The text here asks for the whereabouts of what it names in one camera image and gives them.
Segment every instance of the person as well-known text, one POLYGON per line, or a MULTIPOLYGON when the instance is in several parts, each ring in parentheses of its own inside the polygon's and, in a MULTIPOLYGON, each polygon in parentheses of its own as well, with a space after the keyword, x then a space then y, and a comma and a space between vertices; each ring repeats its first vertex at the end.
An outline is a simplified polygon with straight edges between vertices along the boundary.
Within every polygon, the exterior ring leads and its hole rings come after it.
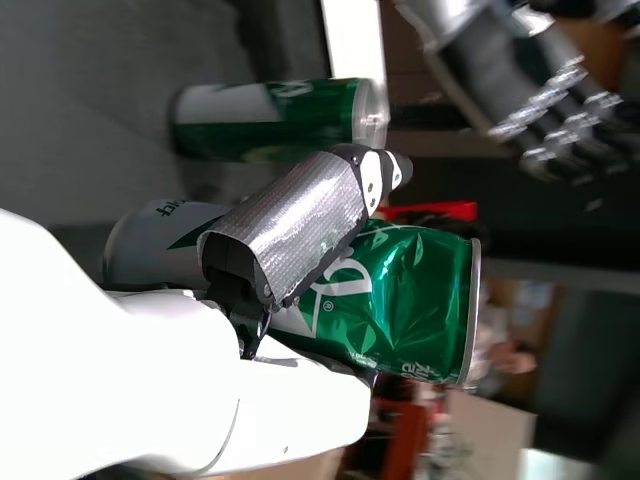
POLYGON ((506 340, 492 345, 486 352, 488 368, 478 381, 475 394, 495 397, 510 375, 533 372, 538 367, 535 349, 521 340, 506 340))

